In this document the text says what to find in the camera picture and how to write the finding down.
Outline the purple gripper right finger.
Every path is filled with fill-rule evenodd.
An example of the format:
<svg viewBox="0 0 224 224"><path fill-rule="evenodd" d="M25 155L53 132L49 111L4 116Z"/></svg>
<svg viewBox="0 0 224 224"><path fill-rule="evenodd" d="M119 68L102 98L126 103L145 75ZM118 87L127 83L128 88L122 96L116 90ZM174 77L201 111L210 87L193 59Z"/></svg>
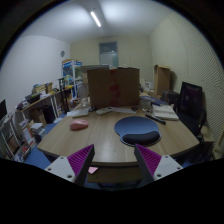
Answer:
<svg viewBox="0 0 224 224"><path fill-rule="evenodd" d="M171 156L160 156L139 144L135 145L134 154L142 175L140 186L148 185L182 169Z"/></svg>

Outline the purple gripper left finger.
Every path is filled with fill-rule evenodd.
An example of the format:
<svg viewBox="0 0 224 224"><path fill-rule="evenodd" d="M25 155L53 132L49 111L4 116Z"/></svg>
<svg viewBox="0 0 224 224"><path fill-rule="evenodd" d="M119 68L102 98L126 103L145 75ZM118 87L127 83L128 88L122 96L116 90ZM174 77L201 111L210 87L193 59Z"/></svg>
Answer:
<svg viewBox="0 0 224 224"><path fill-rule="evenodd" d="M46 171L83 186L94 155L94 145L91 144L68 157L59 156Z"/></svg>

